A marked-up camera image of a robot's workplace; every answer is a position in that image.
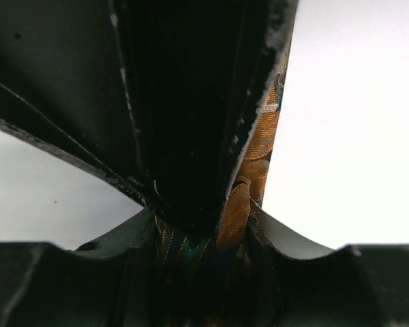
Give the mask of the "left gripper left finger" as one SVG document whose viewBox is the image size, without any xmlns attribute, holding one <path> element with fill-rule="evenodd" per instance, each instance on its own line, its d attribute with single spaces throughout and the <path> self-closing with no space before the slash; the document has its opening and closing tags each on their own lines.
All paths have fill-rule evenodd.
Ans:
<svg viewBox="0 0 409 327">
<path fill-rule="evenodd" d="M 154 232 L 143 209 L 74 251 L 0 243 L 0 326 L 148 326 Z"/>
</svg>

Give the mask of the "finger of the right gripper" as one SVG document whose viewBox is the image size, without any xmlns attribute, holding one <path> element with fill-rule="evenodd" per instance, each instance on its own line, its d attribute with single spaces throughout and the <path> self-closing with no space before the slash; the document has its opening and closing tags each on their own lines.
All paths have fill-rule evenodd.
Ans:
<svg viewBox="0 0 409 327">
<path fill-rule="evenodd" d="M 296 1 L 0 1 L 0 130 L 212 236 Z"/>
</svg>

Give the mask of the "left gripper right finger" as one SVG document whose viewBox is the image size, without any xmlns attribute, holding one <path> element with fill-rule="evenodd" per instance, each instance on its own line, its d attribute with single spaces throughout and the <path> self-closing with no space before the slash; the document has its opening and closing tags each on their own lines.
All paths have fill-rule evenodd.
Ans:
<svg viewBox="0 0 409 327">
<path fill-rule="evenodd" d="M 253 326 L 409 326 L 409 245 L 322 246 L 254 207 Z"/>
</svg>

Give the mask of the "orange green patterned tie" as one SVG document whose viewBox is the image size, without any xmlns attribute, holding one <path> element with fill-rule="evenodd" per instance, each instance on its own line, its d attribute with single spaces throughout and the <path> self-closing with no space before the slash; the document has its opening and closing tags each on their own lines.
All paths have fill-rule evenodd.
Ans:
<svg viewBox="0 0 409 327">
<path fill-rule="evenodd" d="M 282 58 L 234 181 L 219 232 L 194 239 L 155 218 L 152 326 L 238 326 L 252 297 L 247 240 L 251 203 L 262 204 L 291 45 Z"/>
</svg>

